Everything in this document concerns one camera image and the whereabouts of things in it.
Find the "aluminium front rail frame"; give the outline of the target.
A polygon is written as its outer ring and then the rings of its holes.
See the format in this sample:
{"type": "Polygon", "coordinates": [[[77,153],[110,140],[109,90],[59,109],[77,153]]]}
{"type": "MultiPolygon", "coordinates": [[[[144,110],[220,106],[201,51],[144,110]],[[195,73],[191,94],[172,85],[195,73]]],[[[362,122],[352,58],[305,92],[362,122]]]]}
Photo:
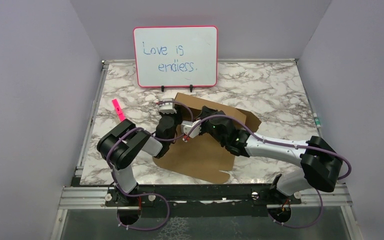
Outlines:
{"type": "MultiPolygon", "coordinates": [[[[64,187],[58,203],[57,217],[51,233],[52,240],[59,240],[69,210],[137,210],[137,206],[108,206],[106,187],[64,187]]],[[[340,207],[344,222],[352,240],[362,240],[358,222],[354,216],[353,201],[345,184],[336,186],[334,192],[320,193],[324,207],[340,207]]]]}

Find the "pink framed whiteboard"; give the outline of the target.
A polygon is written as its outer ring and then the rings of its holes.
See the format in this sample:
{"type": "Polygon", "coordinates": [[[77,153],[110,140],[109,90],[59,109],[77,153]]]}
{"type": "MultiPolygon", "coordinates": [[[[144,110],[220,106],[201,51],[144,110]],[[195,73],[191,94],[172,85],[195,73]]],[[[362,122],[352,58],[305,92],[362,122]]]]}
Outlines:
{"type": "Polygon", "coordinates": [[[133,30],[141,88],[209,88],[218,82],[218,28],[149,26],[133,30]]]}

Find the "pink marker pen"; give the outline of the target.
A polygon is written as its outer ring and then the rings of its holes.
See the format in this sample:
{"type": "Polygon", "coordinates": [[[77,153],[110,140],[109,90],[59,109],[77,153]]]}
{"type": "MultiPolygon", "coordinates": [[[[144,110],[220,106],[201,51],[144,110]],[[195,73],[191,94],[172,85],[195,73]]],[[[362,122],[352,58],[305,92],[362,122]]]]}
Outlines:
{"type": "Polygon", "coordinates": [[[114,110],[115,110],[120,122],[124,121],[126,119],[126,117],[124,115],[123,109],[121,108],[118,100],[115,98],[111,102],[113,104],[114,110]]]}

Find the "brown cardboard box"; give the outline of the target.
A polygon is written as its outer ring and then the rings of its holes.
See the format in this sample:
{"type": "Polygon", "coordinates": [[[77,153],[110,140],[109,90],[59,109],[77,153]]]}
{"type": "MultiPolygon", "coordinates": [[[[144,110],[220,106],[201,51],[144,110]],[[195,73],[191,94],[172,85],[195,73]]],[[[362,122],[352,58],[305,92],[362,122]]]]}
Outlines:
{"type": "MultiPolygon", "coordinates": [[[[253,132],[256,132],[262,123],[250,111],[185,93],[177,93],[174,100],[189,107],[195,118],[199,117],[202,107],[206,106],[209,109],[222,111],[227,116],[234,117],[253,132]]],[[[191,138],[188,142],[178,139],[169,147],[164,156],[153,158],[153,162],[162,169],[213,184],[223,184],[229,180],[228,172],[233,169],[234,161],[235,156],[207,133],[191,138]]]]}

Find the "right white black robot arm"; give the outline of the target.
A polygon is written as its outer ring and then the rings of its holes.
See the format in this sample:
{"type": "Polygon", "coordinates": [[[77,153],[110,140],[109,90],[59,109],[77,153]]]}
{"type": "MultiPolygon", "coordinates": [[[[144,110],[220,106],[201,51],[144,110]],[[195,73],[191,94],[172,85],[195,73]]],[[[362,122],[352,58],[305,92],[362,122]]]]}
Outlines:
{"type": "Polygon", "coordinates": [[[236,127],[238,120],[223,111],[203,106],[195,122],[199,134],[211,135],[234,156],[265,157],[297,166],[288,174],[279,174],[268,190],[269,199],[280,204],[294,193],[314,188],[334,191],[343,159],[321,138],[307,141],[270,138],[252,132],[245,124],[236,127]]]}

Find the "green white marker pen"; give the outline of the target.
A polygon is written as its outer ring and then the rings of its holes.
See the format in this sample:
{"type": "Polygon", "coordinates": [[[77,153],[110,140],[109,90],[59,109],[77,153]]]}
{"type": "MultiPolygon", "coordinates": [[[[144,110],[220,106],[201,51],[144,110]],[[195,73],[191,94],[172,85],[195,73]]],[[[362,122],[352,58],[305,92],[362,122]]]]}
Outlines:
{"type": "Polygon", "coordinates": [[[312,115],[313,115],[313,120],[314,120],[315,126],[318,129],[320,129],[322,126],[321,126],[321,122],[320,122],[318,115],[316,113],[313,113],[312,115]]]}

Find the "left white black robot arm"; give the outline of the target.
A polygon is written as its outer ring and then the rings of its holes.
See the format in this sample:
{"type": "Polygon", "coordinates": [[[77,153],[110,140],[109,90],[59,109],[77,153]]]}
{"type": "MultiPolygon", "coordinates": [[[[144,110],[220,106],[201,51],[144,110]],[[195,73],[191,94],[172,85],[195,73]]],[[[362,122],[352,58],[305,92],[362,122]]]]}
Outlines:
{"type": "Polygon", "coordinates": [[[124,205],[132,205],[137,200],[138,182],[134,177],[132,162],[140,152],[154,158],[163,157],[178,137],[177,127],[182,122],[182,111],[160,113],[155,133],[151,134],[137,127],[125,118],[98,142],[96,149],[106,160],[119,190],[118,199],[124,205]]]}

